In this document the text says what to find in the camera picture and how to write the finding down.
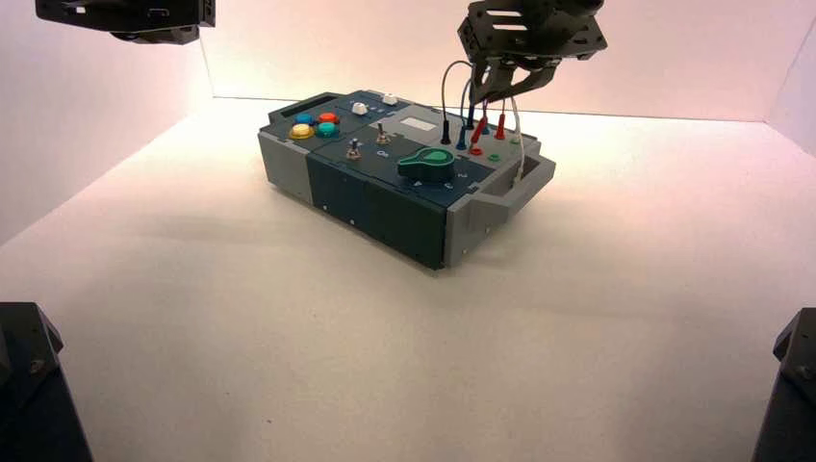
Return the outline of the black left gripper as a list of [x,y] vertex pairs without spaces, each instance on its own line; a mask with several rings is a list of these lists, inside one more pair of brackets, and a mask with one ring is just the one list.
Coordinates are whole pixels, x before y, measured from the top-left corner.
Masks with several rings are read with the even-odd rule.
[[185,45],[216,26],[211,0],[40,0],[38,18],[137,44]]

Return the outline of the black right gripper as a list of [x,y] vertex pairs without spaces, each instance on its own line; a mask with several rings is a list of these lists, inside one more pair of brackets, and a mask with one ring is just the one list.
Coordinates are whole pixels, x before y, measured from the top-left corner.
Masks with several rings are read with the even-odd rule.
[[[602,1],[476,1],[457,33],[465,53],[474,64],[474,104],[492,103],[548,85],[558,64],[528,70],[545,61],[587,61],[607,48],[596,20]],[[520,82],[510,82],[519,70],[527,72]]]

